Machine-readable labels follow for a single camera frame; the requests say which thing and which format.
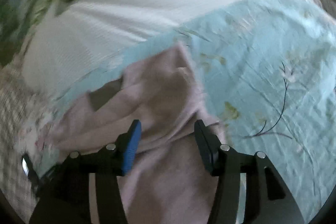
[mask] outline bedding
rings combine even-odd
[[[109,68],[121,64],[124,48],[234,1],[77,0],[60,16],[39,24],[22,75],[34,91],[61,96],[109,57],[116,56],[109,59]]]
[[[28,223],[36,199],[14,143],[22,119],[30,111],[32,94],[20,78],[19,68],[11,64],[0,71],[0,190],[17,215]]]
[[[336,184],[335,34],[335,20],[312,3],[244,0],[121,51],[121,65],[102,63],[58,100],[58,115],[85,91],[119,78],[127,65],[182,41],[228,143],[243,153],[265,151],[308,222]],[[272,133],[246,138],[279,119],[284,79],[278,124]],[[43,160],[45,170],[53,164],[47,153]]]

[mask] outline patterned fabric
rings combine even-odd
[[[13,148],[13,140],[27,115],[26,102],[31,93],[19,75],[13,63],[0,71],[0,189],[16,213],[28,223],[36,199],[23,171],[21,155]]]

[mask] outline white pillow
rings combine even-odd
[[[121,49],[235,1],[78,0],[40,24],[22,74],[35,91],[59,96],[103,60],[118,66]]]

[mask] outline blue gripper pad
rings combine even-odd
[[[122,134],[115,142],[117,149],[122,153],[121,164],[122,175],[124,176],[132,168],[138,144],[141,138],[141,122],[134,120],[126,134]]]

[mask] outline metal screw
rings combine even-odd
[[[261,159],[266,158],[266,154],[265,154],[264,152],[262,152],[262,151],[257,152],[257,156],[258,156],[259,158],[261,158]]]
[[[79,156],[79,153],[77,151],[73,151],[70,153],[70,158],[75,159]]]
[[[221,150],[223,150],[223,151],[229,151],[229,150],[230,150],[230,147],[229,147],[227,144],[222,144],[222,145],[220,146],[220,148],[221,148]]]
[[[107,150],[115,150],[116,148],[116,145],[114,143],[109,143],[107,146],[106,146],[106,149]]]

